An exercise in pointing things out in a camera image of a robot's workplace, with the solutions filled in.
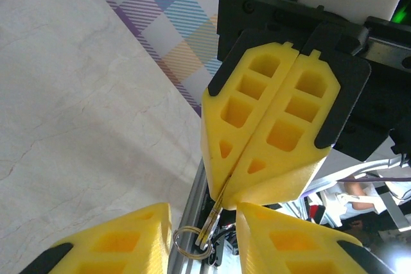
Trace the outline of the wide aluminium extrusion rail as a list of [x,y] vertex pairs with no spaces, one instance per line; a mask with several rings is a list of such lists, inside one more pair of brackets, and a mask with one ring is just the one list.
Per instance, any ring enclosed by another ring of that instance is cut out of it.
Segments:
[[204,163],[200,162],[178,229],[171,237],[167,274],[207,274],[204,261],[213,253],[204,253],[195,245],[201,225],[198,224],[208,190]]

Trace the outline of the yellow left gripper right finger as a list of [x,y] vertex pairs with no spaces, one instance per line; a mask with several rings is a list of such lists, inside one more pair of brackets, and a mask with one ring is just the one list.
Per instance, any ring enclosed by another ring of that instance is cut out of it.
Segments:
[[240,203],[241,274],[395,274],[357,238],[260,205]]

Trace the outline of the person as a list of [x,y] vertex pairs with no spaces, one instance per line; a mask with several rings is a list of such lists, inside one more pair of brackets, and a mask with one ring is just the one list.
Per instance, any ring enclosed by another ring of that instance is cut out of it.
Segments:
[[337,182],[320,192],[326,214],[338,227],[360,214],[381,214],[386,206],[371,182]]

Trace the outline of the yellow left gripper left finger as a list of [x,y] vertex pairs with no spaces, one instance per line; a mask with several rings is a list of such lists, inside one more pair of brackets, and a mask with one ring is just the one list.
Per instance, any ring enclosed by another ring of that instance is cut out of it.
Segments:
[[170,250],[170,206],[156,203],[57,241],[19,274],[167,274]]

